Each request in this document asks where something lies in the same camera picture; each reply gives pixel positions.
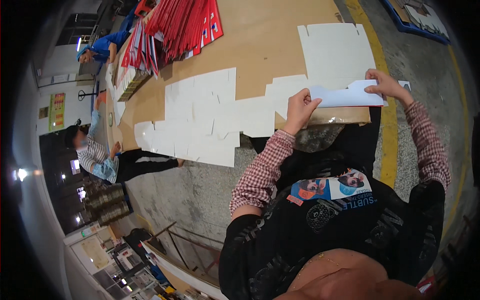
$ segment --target black pants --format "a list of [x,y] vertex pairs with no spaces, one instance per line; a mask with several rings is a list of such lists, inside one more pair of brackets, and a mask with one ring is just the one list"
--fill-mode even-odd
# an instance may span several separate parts
[[[355,166],[362,166],[365,174],[372,176],[381,114],[382,108],[370,107],[371,123],[363,126],[358,124],[345,125],[335,141],[325,150],[307,153],[294,149],[293,154],[287,157],[280,166],[282,176],[278,180],[277,188],[282,190],[283,187],[292,184],[293,179],[289,179],[291,174],[299,173],[306,166],[325,158],[333,152],[340,153],[348,161],[354,162]],[[250,138],[257,154],[263,151],[268,139],[268,137]]]
[[138,175],[161,172],[171,168],[176,168],[179,165],[176,159],[170,159],[162,162],[142,161],[137,163],[136,161],[141,157],[169,158],[169,156],[143,151],[142,149],[125,151],[119,155],[119,169],[117,172],[116,183],[128,181],[133,177],[137,177]]

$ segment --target blue hairnet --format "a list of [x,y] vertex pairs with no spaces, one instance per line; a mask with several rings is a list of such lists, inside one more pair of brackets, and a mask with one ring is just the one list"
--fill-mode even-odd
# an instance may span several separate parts
[[77,61],[80,59],[80,55],[84,54],[87,49],[90,49],[90,45],[86,45],[82,50],[77,53]]

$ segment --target red sticker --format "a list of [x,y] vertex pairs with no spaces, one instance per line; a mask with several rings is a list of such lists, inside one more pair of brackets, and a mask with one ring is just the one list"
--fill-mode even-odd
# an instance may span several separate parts
[[290,200],[291,202],[295,203],[298,206],[301,206],[303,204],[302,200],[292,195],[288,195],[287,200]]

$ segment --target fluorescent light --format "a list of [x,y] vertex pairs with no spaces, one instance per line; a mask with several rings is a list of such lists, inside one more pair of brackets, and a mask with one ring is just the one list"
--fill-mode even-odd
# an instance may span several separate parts
[[77,43],[77,52],[80,51],[80,43],[82,42],[82,37],[78,38],[78,43]]
[[24,169],[18,169],[18,178],[20,178],[20,181],[23,181],[25,177],[27,177],[27,171]]

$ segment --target red checkered sleeve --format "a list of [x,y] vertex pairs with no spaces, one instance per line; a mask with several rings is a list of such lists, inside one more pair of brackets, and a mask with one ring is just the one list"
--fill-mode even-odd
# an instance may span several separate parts
[[240,206],[250,204],[264,207],[270,202],[275,183],[280,178],[280,165],[292,155],[295,137],[283,130],[277,130],[247,167],[237,186],[232,191],[230,214]]
[[414,102],[405,110],[405,114],[417,147],[420,181],[436,180],[444,186],[446,192],[452,180],[448,157],[427,110],[419,102]]

